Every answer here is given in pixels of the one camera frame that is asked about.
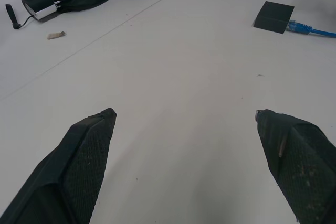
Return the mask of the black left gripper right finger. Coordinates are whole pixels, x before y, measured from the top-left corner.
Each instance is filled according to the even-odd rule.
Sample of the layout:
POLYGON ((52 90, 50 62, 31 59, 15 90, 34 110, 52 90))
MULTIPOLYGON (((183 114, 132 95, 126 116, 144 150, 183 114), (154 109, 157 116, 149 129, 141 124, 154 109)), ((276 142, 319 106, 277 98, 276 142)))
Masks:
POLYGON ((268 167, 300 224, 336 224, 336 147, 316 125, 256 111, 268 167))

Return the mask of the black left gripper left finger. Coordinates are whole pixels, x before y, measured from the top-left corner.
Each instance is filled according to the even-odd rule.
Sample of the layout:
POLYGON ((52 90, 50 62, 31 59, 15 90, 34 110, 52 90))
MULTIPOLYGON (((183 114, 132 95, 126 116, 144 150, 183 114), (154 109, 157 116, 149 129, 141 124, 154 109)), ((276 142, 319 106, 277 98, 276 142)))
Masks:
POLYGON ((0 224, 89 224, 116 118, 107 108, 72 125, 30 174, 0 224))

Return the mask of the small black box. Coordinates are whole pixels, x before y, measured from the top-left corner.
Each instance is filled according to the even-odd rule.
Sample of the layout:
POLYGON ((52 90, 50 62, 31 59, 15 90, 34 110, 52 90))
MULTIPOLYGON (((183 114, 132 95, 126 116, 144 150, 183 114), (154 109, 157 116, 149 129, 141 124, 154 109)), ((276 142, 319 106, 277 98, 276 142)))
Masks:
POLYGON ((290 5, 265 1, 254 21, 254 27, 284 34, 294 8, 290 5))

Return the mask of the brown paper scrap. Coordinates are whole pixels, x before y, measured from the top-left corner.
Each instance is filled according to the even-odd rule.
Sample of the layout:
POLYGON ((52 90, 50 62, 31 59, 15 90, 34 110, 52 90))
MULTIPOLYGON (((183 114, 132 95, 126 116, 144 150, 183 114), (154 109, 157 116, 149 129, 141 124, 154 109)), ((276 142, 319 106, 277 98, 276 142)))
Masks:
POLYGON ((61 31, 59 33, 50 33, 47 36, 47 40, 52 40, 52 39, 56 39, 56 38, 60 38, 64 36, 66 36, 66 33, 64 31, 61 31))

